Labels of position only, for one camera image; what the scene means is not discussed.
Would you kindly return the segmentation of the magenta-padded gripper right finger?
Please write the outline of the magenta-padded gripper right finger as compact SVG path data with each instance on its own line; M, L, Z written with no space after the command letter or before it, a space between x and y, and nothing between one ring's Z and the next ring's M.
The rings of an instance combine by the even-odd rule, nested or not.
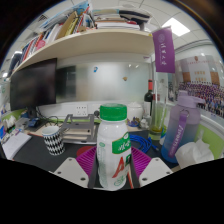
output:
M159 157L151 158L134 147L131 153L128 179L132 189L146 186L173 173Z

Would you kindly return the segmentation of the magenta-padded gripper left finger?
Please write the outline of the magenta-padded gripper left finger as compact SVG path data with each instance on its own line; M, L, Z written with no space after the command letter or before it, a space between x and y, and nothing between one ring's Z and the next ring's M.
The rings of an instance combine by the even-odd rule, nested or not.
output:
M80 187L93 189L97 175L96 148L86 150L77 158L68 157L54 174Z

